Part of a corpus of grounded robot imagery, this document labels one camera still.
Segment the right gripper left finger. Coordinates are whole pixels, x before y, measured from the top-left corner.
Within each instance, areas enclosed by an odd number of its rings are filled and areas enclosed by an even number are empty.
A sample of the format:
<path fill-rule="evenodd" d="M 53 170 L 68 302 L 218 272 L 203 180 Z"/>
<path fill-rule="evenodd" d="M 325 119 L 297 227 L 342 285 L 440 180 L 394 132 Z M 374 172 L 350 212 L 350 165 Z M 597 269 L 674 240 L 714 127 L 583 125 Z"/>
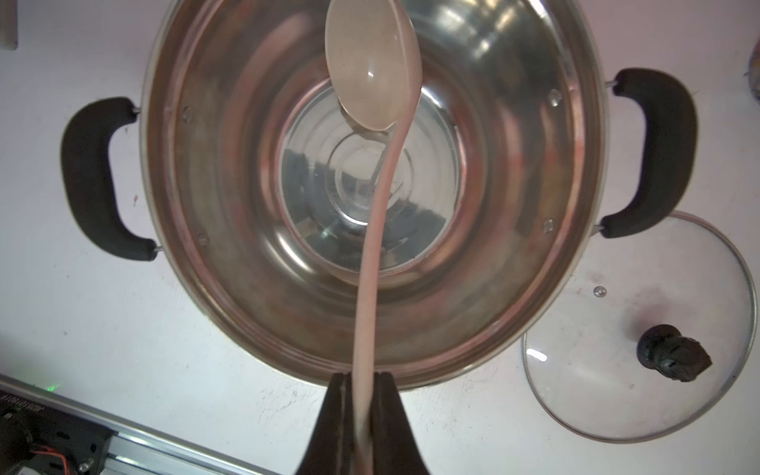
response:
<path fill-rule="evenodd" d="M 331 378 L 296 474 L 350 475 L 353 450 L 352 376 L 337 373 Z"/>

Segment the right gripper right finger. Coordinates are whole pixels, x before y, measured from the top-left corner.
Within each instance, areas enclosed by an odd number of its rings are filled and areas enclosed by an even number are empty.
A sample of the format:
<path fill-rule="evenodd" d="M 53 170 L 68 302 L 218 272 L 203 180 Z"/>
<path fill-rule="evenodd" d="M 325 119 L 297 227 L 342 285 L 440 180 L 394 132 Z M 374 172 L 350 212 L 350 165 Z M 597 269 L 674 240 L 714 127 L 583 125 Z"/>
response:
<path fill-rule="evenodd" d="M 374 474 L 429 475 L 391 373 L 374 374 L 371 437 Z"/>

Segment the glass pot lid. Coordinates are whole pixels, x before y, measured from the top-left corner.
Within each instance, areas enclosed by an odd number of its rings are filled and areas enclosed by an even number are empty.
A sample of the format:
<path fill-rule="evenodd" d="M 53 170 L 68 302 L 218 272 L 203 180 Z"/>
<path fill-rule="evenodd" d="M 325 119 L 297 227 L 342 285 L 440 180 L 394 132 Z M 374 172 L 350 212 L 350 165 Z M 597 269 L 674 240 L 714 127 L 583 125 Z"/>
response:
<path fill-rule="evenodd" d="M 606 443 L 670 435 L 710 411 L 751 352 L 758 302 L 737 247 L 683 212 L 633 237 L 593 237 L 522 338 L 542 409 Z"/>

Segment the beige plastic ladle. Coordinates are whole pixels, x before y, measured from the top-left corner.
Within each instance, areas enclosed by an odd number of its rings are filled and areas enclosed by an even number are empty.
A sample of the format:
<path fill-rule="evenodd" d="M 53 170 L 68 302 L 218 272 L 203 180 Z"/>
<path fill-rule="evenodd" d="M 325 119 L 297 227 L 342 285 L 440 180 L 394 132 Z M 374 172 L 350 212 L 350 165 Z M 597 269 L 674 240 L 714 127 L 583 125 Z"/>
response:
<path fill-rule="evenodd" d="M 382 238 L 393 178 L 420 102 L 418 37 L 398 1 L 333 1 L 325 51 L 334 92 L 362 128 L 391 133 L 374 187 L 360 265 L 352 360 L 355 474 L 372 473 L 370 405 Z"/>

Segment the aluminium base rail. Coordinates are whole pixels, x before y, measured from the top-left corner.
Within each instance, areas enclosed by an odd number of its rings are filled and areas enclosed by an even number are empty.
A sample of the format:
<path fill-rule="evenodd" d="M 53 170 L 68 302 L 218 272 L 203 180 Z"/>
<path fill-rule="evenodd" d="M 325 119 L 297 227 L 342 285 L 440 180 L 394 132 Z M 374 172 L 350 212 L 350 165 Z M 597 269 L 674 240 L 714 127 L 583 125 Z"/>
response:
<path fill-rule="evenodd" d="M 267 474 L 265 468 L 1 377 L 3 474 Z"/>

